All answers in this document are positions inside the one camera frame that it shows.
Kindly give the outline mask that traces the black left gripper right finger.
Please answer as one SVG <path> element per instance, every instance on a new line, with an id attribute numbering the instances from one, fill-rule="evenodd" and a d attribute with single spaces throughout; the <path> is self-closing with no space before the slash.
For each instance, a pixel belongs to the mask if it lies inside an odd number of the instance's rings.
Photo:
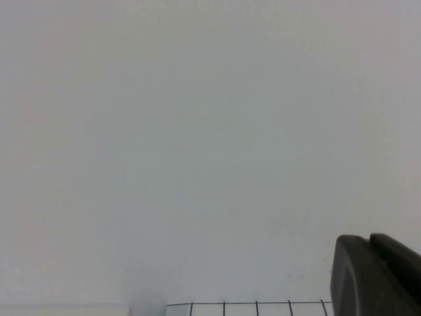
<path id="1" fill-rule="evenodd" d="M 420 315 L 420 254 L 382 233 L 372 233 L 369 244 L 390 278 L 394 296 Z"/>

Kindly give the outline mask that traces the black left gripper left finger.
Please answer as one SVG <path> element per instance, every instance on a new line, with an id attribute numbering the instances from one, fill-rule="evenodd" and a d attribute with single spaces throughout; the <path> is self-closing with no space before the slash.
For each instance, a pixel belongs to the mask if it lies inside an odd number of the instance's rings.
<path id="1" fill-rule="evenodd" d="M 372 239 L 342 235 L 335 243 L 330 294 L 335 315 L 373 315 Z"/>

